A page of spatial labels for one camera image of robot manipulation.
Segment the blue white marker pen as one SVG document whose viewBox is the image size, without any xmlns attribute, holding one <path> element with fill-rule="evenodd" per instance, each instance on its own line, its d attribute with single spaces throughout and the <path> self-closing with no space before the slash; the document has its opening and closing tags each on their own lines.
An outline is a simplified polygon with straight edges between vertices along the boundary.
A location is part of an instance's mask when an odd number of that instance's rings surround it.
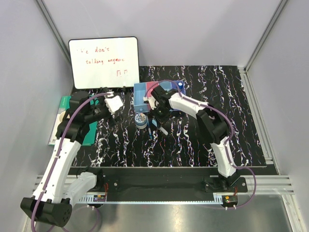
<svg viewBox="0 0 309 232">
<path fill-rule="evenodd" d="M 162 126 L 160 126 L 158 123 L 157 123 L 157 121 L 153 118 L 152 119 L 152 124 L 155 126 L 155 127 L 157 127 L 164 135 L 168 135 L 169 133 L 162 127 Z"/>
</svg>

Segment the blue white tape roll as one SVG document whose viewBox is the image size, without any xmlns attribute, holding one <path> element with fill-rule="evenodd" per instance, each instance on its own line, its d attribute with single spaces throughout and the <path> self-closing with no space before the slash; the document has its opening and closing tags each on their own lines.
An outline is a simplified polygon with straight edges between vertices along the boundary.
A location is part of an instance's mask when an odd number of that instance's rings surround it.
<svg viewBox="0 0 309 232">
<path fill-rule="evenodd" d="M 134 121 L 136 127 L 140 130 L 147 127 L 147 119 L 144 113 L 135 114 Z"/>
</svg>

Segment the pink bin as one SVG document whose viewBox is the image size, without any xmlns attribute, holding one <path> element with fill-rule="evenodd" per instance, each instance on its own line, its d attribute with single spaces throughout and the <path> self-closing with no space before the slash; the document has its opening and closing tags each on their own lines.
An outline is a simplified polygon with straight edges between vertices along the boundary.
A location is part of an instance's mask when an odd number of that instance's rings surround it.
<svg viewBox="0 0 309 232">
<path fill-rule="evenodd" d="M 158 81 L 154 81 L 154 82 L 146 82 L 146 90 L 150 90 L 151 88 L 157 86 L 159 84 Z"/>
</svg>

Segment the purple bin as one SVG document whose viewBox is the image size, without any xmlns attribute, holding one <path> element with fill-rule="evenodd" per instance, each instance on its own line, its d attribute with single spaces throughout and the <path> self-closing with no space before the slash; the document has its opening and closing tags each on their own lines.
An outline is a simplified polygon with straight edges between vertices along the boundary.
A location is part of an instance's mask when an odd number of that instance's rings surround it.
<svg viewBox="0 0 309 232">
<path fill-rule="evenodd" d="M 186 101 L 183 98 L 185 96 L 184 83 L 183 81 L 173 81 L 171 84 L 172 89 L 176 90 L 176 93 L 173 94 L 169 100 L 170 106 L 175 111 L 184 111 L 186 112 Z"/>
</svg>

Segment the light blue bin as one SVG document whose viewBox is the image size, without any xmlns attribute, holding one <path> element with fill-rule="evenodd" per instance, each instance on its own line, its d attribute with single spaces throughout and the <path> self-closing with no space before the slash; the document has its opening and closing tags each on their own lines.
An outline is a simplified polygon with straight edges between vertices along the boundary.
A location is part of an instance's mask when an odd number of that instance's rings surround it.
<svg viewBox="0 0 309 232">
<path fill-rule="evenodd" d="M 149 112 L 148 105 L 143 100 L 145 93 L 146 83 L 134 84 L 134 110 L 136 114 Z"/>
</svg>

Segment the teal blue bin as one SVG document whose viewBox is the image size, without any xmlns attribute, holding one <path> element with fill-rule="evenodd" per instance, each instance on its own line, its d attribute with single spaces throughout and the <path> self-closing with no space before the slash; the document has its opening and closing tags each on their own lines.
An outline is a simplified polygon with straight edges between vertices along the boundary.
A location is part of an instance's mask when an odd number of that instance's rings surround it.
<svg viewBox="0 0 309 232">
<path fill-rule="evenodd" d="M 165 82 L 160 82 L 159 85 L 165 90 L 165 91 L 170 91 L 173 89 L 173 83 L 169 81 Z"/>
</svg>

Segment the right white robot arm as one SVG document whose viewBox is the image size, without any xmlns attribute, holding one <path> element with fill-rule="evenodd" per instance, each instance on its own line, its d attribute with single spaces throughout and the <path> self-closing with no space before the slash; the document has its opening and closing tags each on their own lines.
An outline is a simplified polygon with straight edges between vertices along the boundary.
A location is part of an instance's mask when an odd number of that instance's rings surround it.
<svg viewBox="0 0 309 232">
<path fill-rule="evenodd" d="M 199 131 L 205 142 L 211 145 L 218 169 L 218 184 L 223 191 L 231 191 L 240 175 L 232 158 L 230 139 L 234 129 L 230 120 L 208 102 L 201 102 L 181 93 L 180 89 L 164 90 L 155 84 L 146 91 L 143 101 L 150 106 L 150 114 L 163 125 L 172 110 L 181 111 L 197 120 Z"/>
</svg>

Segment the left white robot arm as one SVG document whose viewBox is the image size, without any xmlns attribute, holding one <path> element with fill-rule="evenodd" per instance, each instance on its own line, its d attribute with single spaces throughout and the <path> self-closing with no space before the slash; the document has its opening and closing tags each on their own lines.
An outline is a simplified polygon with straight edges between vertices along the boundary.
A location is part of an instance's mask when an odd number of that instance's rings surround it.
<svg viewBox="0 0 309 232">
<path fill-rule="evenodd" d="M 52 156 L 43 178 L 31 197 L 24 197 L 20 207 L 30 218 L 34 232 L 37 222 L 52 228 L 64 227 L 76 203 L 90 190 L 108 190 L 104 174 L 97 168 L 86 168 L 77 179 L 64 188 L 71 163 L 89 133 L 90 124 L 110 120 L 123 107 L 120 96 L 112 91 L 90 96 L 86 91 L 75 92 L 69 99 L 69 108 L 57 127 Z"/>
</svg>

